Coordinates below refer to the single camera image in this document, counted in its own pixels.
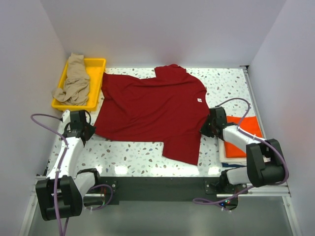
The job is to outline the dark red t shirt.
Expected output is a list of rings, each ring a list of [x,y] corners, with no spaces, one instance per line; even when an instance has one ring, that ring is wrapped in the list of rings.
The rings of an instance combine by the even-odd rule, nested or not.
[[[184,68],[155,68],[153,78],[103,75],[96,134],[112,141],[162,142],[164,157],[197,165],[207,90]]]

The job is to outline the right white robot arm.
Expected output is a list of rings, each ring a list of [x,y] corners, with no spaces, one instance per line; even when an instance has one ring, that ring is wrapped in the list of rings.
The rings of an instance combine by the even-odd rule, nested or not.
[[[230,143],[246,154],[246,166],[229,169],[221,174],[219,187],[222,192],[231,193],[237,184],[250,183],[253,187],[261,187],[287,181],[288,168],[279,142],[260,138],[228,122],[223,107],[209,109],[200,133]]]

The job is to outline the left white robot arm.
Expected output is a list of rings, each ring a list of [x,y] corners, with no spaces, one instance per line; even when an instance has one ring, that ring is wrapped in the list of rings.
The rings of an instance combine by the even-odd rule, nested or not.
[[[91,120],[85,110],[67,110],[60,118],[63,125],[61,151],[46,179],[35,186],[45,221],[80,215],[85,194],[88,191],[96,193],[102,187],[97,169],[75,171],[79,155],[96,130]]]

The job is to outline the white folded t shirt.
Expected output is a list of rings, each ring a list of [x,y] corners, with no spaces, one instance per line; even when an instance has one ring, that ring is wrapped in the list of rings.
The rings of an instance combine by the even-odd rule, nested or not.
[[[224,141],[221,139],[218,140],[219,147],[219,160],[220,162],[229,162],[229,163],[246,163],[246,158],[227,158],[225,152]]]

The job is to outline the beige crumpled t shirt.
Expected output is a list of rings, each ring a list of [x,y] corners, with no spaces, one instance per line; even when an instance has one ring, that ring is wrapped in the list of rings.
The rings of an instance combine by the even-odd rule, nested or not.
[[[89,99],[90,76],[86,72],[84,56],[72,53],[68,58],[63,88],[56,88],[52,96],[64,105],[85,106]]]

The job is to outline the yellow plastic tray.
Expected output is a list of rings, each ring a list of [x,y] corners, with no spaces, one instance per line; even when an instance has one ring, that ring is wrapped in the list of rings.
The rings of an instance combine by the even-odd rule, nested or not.
[[[93,112],[97,109],[100,96],[103,73],[105,72],[106,59],[102,58],[87,58],[84,59],[86,72],[90,77],[90,92],[89,99],[85,106],[65,105],[53,98],[51,106],[59,111],[78,111],[87,110]]]

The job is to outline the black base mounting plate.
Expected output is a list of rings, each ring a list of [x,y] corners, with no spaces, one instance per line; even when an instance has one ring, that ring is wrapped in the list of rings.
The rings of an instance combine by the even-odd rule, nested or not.
[[[233,195],[240,185],[221,185],[218,177],[101,177],[113,189],[111,205],[121,201],[191,202],[194,198],[218,200],[217,194]]]

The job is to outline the aluminium frame rail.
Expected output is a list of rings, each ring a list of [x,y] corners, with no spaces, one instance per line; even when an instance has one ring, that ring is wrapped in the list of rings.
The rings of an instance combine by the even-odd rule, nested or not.
[[[290,197],[291,193],[287,185],[266,185],[254,187],[248,191],[249,195],[257,197]]]

